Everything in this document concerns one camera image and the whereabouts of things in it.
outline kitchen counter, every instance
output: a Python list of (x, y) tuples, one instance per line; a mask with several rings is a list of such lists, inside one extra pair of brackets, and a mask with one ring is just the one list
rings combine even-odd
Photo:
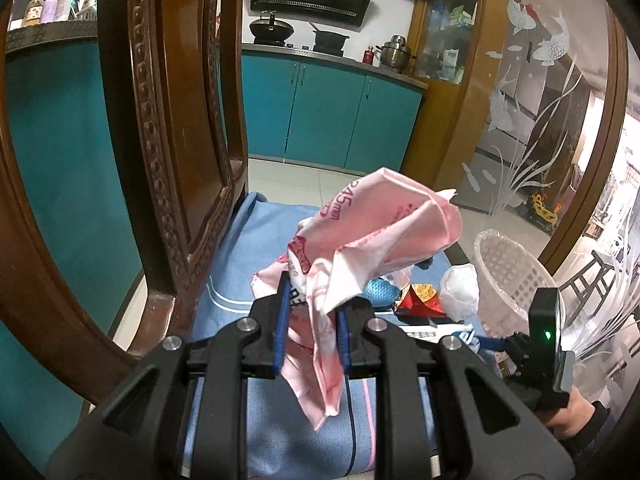
[(289, 48), (286, 46), (258, 45), (253, 43), (243, 43), (242, 51), (243, 52), (264, 52), (267, 54), (286, 54), (287, 56), (297, 56), (297, 57), (308, 58), (308, 59), (317, 59), (317, 60), (325, 61), (328, 63), (335, 63), (335, 64), (347, 66), (350, 68), (355, 68), (357, 70), (362, 70), (363, 72), (373, 73), (377, 76), (388, 77), (389, 79), (394, 79), (401, 83), (406, 83), (408, 85), (414, 86), (421, 90), (429, 89), (429, 85), (427, 83), (423, 83), (421, 81), (415, 80), (407, 75), (402, 75), (396, 72), (392, 72), (391, 70), (387, 70), (382, 67), (361, 63), (359, 61), (350, 59), (348, 57), (331, 56), (330, 54), (322, 54), (321, 52), (314, 52), (313, 50), (300, 50), (298, 48)]

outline fish etching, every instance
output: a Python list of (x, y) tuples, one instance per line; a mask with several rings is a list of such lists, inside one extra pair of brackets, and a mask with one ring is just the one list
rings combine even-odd
[(507, 15), (511, 25), (513, 25), (513, 35), (515, 36), (521, 30), (531, 30), (536, 28), (536, 20), (534, 20), (525, 7), (522, 7), (516, 0), (509, 0), (507, 3)]
[(489, 123), (489, 131), (494, 128), (498, 128), (504, 132), (512, 132), (513, 131), (513, 119), (509, 114), (509, 109), (507, 106), (507, 101), (504, 98), (504, 94), (501, 92), (502, 88), (509, 84), (513, 83), (512, 80), (507, 80), (507, 76), (511, 70), (511, 65), (507, 69), (507, 73), (500, 80), (500, 82), (494, 88), (494, 91), (489, 96), (489, 115), (491, 117), (491, 121)]
[(473, 190), (476, 193), (480, 192), (480, 184), (478, 184), (478, 180), (476, 179), (476, 177), (474, 177), (474, 174), (471, 173), (471, 168), (468, 167), (468, 165), (466, 165), (463, 162), (462, 163), (462, 169), (465, 170), (466, 178), (468, 179), (469, 184), (471, 184), (471, 187), (473, 188)]
[(542, 66), (552, 66), (555, 64), (556, 59), (560, 59), (564, 54), (569, 51), (569, 28), (566, 26), (566, 21), (564, 20), (564, 16), (562, 16), (562, 10), (559, 10), (559, 16), (556, 18), (553, 17), (562, 32), (560, 34), (554, 34), (550, 40), (541, 41), (533, 54), (533, 59), (537, 59), (541, 61)]

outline blue bed sheet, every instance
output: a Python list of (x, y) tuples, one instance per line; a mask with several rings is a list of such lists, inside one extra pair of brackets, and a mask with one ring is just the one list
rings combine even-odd
[[(257, 193), (251, 193), (244, 200), (216, 253), (196, 313), (192, 340), (213, 336), (221, 327), (249, 313), (253, 301), (251, 276), (279, 257), (296, 232), (298, 222), (317, 211), (313, 206), (270, 203)], [(428, 270), (414, 268), (412, 282), (437, 286), (449, 267), (446, 256), (436, 254)], [(399, 324), (392, 313), (383, 316), (389, 322)], [(474, 320), (474, 324), (481, 331), (479, 321)], [(185, 446), (184, 466), (187, 470), (203, 384), (204, 380), (201, 380), (196, 392)], [(433, 417), (424, 380), (420, 381), (420, 387), (430, 442), (435, 449)], [(351, 462), (353, 439), (344, 388), (340, 415), (329, 417), (316, 433), (282, 377), (273, 381), (249, 380), (249, 475), (278, 480), (331, 480), (345, 476)], [(374, 463), (375, 380), (350, 381), (349, 388), (355, 427), (355, 457), (350, 473), (356, 474), (371, 469)]]

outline black gripper frame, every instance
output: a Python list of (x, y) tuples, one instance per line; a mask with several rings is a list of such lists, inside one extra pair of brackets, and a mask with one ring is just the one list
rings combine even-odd
[[(193, 397), (204, 377), (189, 476), (246, 479), (246, 382), (279, 373), (290, 294), (284, 273), (278, 293), (254, 301), (248, 318), (194, 343), (165, 339), (56, 449), (46, 478), (184, 478)], [(409, 338), (374, 320), (362, 298), (339, 307), (335, 320), (345, 373), (376, 378), (376, 480), (432, 478), (419, 376), (430, 391), (441, 478), (574, 477), (558, 441), (459, 339), (432, 344)]]

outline wooden chair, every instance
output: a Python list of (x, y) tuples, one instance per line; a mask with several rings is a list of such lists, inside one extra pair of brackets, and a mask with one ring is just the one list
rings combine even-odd
[(60, 275), (20, 178), (4, 95), (11, 0), (0, 0), (0, 318), (60, 381), (98, 403), (167, 333), (186, 335), (216, 247), (246, 190), (241, 0), (100, 0), (98, 46), (116, 164), (148, 285), (129, 349)]

